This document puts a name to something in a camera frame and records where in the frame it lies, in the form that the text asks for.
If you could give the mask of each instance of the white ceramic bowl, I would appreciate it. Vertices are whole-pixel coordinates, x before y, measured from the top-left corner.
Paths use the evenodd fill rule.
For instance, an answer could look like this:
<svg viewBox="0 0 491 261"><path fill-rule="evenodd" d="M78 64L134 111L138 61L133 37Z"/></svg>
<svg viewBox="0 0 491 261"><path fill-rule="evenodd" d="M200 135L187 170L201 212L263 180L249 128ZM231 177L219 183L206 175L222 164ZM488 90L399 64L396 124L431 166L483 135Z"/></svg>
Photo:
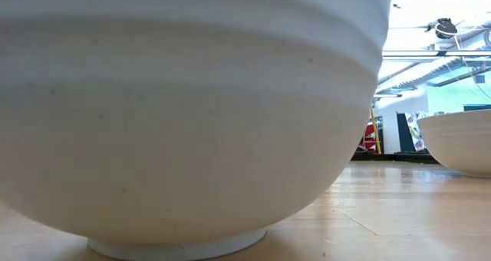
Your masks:
<svg viewBox="0 0 491 261"><path fill-rule="evenodd" d="M442 165L471 177L491 177L491 110L419 119L424 143Z"/></svg>
<svg viewBox="0 0 491 261"><path fill-rule="evenodd" d="M336 179L390 0L0 0L0 197L60 230L193 243Z"/></svg>

